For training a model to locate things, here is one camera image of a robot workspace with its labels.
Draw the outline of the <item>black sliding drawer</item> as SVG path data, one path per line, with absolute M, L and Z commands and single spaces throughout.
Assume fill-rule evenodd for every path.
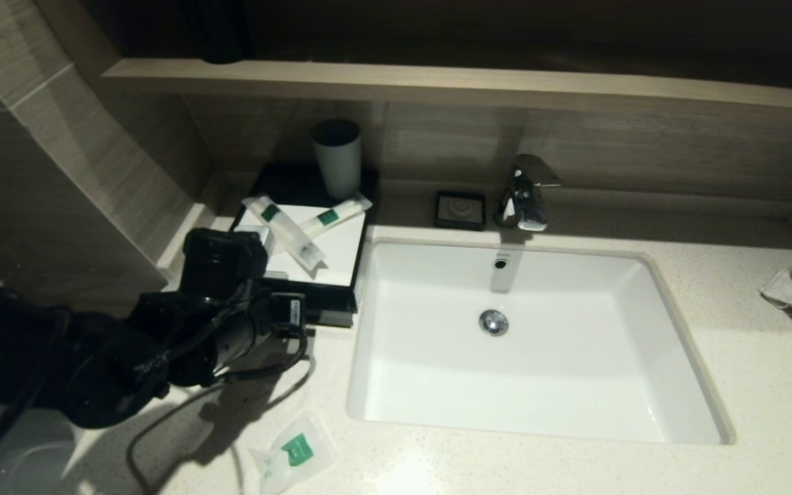
M 314 326 L 349 329 L 354 326 L 356 310 L 330 310 L 309 307 L 306 322 Z

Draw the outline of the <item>black amenity box with drawer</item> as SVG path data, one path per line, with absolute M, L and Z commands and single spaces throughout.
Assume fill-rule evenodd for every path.
M 265 276 L 267 286 L 270 286 L 275 292 L 296 292 L 306 295 L 306 310 L 313 307 L 342 311 L 356 310 L 358 312 L 362 283 L 364 282 L 362 260 L 364 260 L 365 247 L 370 242 L 368 228 L 377 213 L 375 204 L 378 197 L 378 174 L 375 171 L 361 173 L 359 192 L 372 201 L 373 206 L 365 213 L 362 241 L 356 257 L 351 285 L 336 286 L 293 282 L 266 278 Z M 267 165 L 254 185 L 248 189 L 245 198 L 255 197 L 259 194 L 268 195 L 277 206 L 310 206 L 329 209 L 340 203 L 339 200 L 333 199 L 327 194 L 320 169 L 310 163 L 272 163 Z M 244 206 L 240 206 L 238 216 L 230 226 L 231 230 L 235 228 L 245 211 L 248 210 Z

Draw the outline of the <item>slim long packet green label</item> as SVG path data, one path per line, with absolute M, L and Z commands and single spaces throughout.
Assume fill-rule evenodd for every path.
M 328 210 L 311 217 L 305 222 L 300 223 L 302 231 L 311 239 L 317 238 L 324 232 L 336 228 L 340 223 L 344 223 L 352 217 L 364 215 L 373 206 L 372 201 L 368 200 L 362 193 L 356 193 L 354 197 L 342 201 Z

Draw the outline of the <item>wide frosted packet green label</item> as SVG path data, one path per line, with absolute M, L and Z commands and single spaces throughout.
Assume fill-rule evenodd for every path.
M 241 203 L 270 229 L 276 245 L 284 248 L 306 272 L 313 272 L 323 263 L 324 252 L 268 195 L 246 197 Z

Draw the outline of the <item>white rectangular pad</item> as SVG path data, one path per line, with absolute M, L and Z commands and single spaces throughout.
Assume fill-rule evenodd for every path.
M 298 225 L 324 210 L 328 210 L 310 206 L 279 207 Z M 306 272 L 284 248 L 274 245 L 274 255 L 268 257 L 266 278 L 323 285 L 351 285 L 356 257 L 358 257 L 362 238 L 364 238 L 362 232 L 365 219 L 365 213 L 352 217 L 352 219 L 337 225 L 336 228 L 312 239 L 326 256 L 323 263 L 317 266 L 313 272 Z M 242 214 L 239 222 L 236 223 L 236 226 L 238 225 L 264 226 L 257 217 L 248 211 Z

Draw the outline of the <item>light wooden wall shelf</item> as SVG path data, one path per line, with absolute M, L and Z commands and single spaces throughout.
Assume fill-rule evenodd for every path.
M 539 107 L 570 98 L 673 100 L 792 111 L 792 89 L 662 76 L 185 58 L 124 58 L 100 75 L 122 90 Z

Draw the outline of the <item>white rectangular sink basin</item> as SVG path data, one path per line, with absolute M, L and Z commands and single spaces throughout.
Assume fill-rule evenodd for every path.
M 479 326 L 488 309 L 505 335 Z M 353 419 L 520 435 L 727 445 L 727 421 L 640 256 L 380 241 Z

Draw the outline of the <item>chrome sink drain stopper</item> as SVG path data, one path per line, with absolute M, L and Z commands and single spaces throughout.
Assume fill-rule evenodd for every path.
M 503 336 L 509 330 L 508 317 L 494 309 L 488 309 L 482 312 L 478 317 L 478 325 L 481 330 L 490 336 Z

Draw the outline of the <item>chrome faucet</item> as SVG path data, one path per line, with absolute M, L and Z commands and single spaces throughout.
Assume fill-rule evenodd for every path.
M 494 223 L 500 228 L 518 228 L 526 232 L 545 231 L 549 225 L 549 216 L 542 197 L 542 188 L 561 185 L 562 179 L 541 157 L 532 154 L 516 155 L 492 215 Z

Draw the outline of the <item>black square soap dish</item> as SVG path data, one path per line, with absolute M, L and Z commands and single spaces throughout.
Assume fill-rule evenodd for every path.
M 435 228 L 483 232 L 486 229 L 486 197 L 482 194 L 440 190 L 436 193 Z

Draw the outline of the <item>grey cup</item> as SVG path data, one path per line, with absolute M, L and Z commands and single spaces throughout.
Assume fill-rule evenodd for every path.
M 337 200 L 352 197 L 361 181 L 360 126 L 340 118 L 322 121 L 312 127 L 311 141 L 327 194 Z

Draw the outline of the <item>shower cap sachet green label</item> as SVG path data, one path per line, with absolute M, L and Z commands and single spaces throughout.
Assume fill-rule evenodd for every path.
M 258 470 L 258 495 L 282 495 L 336 463 L 337 450 L 326 426 L 313 412 L 292 421 L 268 449 L 251 449 Z

